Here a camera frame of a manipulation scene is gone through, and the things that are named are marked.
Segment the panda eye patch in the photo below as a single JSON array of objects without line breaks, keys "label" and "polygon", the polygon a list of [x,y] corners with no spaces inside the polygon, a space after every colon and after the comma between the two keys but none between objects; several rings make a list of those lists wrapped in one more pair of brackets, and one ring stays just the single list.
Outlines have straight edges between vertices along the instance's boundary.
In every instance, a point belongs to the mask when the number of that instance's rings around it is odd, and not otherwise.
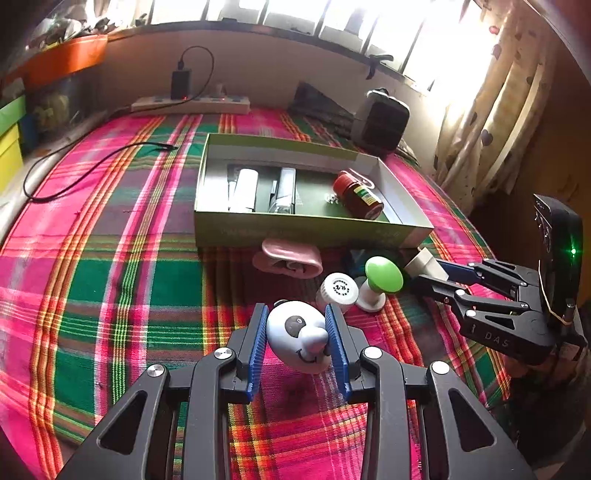
[{"label": "panda eye patch", "polygon": [[300,330],[305,326],[306,321],[299,315],[292,315],[285,321],[285,331],[294,338],[297,338]]}]

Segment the red jar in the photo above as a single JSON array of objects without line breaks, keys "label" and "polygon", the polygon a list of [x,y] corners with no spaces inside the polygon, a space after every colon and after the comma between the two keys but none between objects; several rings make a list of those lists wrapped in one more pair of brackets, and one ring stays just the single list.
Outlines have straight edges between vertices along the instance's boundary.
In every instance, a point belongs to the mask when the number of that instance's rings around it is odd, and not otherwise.
[{"label": "red jar", "polygon": [[355,218],[375,220],[384,209],[384,203],[348,172],[339,173],[333,190]]}]

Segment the panda nose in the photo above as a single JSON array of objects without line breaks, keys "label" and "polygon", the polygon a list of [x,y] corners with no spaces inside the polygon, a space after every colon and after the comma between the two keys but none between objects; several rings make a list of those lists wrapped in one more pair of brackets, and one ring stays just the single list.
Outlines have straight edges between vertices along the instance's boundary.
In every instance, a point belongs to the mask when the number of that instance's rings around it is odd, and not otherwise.
[{"label": "panda nose", "polygon": [[300,330],[298,338],[307,352],[319,353],[328,343],[329,334],[323,328],[306,325]]}]

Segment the power strip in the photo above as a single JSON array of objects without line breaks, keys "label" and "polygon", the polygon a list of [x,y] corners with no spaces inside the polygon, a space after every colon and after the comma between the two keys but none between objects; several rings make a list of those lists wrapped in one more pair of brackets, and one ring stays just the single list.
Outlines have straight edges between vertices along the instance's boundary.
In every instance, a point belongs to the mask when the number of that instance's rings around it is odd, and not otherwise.
[{"label": "power strip", "polygon": [[251,111],[248,97],[239,95],[197,97],[188,102],[171,100],[170,97],[143,97],[131,106],[131,115],[141,116],[144,110],[150,115],[168,115],[171,113],[241,113]]}]

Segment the black speaker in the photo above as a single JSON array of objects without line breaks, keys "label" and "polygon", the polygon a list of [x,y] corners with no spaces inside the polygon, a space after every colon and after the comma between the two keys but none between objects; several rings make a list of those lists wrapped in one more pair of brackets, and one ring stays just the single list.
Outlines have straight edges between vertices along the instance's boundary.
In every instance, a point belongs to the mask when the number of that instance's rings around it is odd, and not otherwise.
[{"label": "black speaker", "polygon": [[386,89],[370,90],[355,114],[351,139],[372,155],[387,155],[398,147],[409,118],[409,108]]}]

